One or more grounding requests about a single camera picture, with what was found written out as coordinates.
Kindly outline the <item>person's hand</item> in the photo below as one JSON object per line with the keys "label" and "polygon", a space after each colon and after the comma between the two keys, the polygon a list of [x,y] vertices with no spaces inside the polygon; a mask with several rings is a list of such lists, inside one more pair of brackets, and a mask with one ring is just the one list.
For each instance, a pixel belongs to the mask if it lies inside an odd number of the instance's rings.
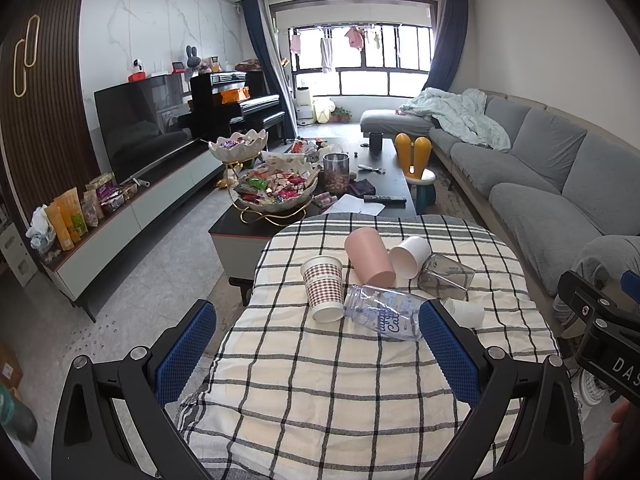
{"label": "person's hand", "polygon": [[612,467],[612,463],[620,454],[620,432],[630,407],[631,404],[628,401],[620,402],[616,406],[611,415],[612,427],[585,468],[585,480],[602,479],[603,475]]}

